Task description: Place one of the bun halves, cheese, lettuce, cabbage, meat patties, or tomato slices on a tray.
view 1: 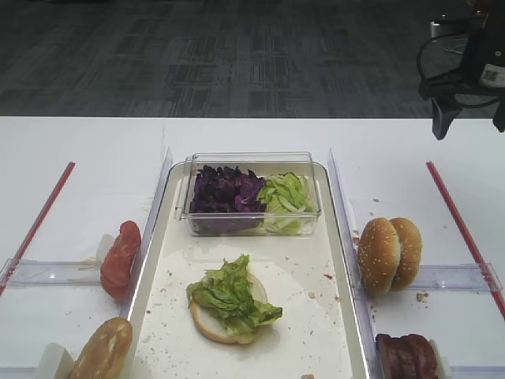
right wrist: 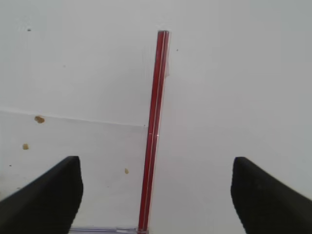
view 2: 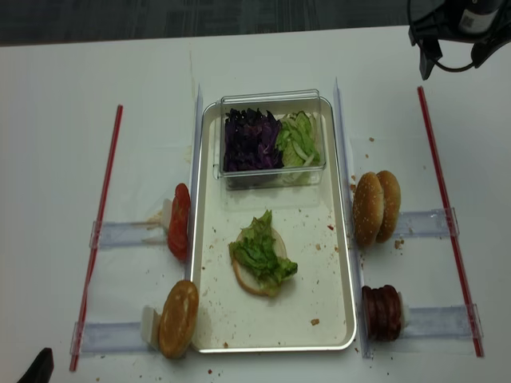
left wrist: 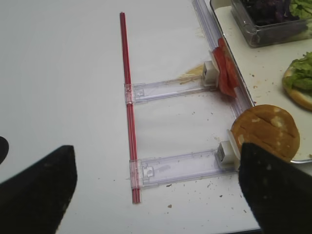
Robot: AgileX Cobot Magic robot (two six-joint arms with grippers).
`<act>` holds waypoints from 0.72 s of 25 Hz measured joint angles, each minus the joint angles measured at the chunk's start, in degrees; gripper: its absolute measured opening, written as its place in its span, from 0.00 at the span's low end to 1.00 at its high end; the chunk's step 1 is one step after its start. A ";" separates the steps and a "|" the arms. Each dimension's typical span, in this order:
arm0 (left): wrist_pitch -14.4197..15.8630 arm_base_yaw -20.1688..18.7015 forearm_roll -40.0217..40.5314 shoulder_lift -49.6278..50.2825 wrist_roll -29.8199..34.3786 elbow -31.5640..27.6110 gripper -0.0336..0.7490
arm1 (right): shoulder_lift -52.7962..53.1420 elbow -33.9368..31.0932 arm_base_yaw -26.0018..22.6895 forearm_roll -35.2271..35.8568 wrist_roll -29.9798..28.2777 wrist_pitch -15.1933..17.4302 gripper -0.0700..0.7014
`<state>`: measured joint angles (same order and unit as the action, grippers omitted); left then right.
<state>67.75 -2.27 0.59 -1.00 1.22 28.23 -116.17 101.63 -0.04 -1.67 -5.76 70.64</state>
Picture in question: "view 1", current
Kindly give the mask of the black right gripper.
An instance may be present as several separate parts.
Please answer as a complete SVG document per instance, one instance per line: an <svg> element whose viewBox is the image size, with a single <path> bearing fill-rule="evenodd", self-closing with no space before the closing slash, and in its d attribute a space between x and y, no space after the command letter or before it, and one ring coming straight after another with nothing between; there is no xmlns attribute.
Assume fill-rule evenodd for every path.
<svg viewBox="0 0 505 379"><path fill-rule="evenodd" d="M499 83L504 69L504 2L472 1L470 4L473 7L470 16L443 15L431 21L431 38L418 50L421 57L432 42L458 36L466 38L458 67L426 77L422 64L418 64L419 93L423 99L431 98L432 133L437 140L446 137L451 123L460 114L457 95L489 96L487 105L498 103L493 125L499 132L505 132L504 85Z"/></svg>

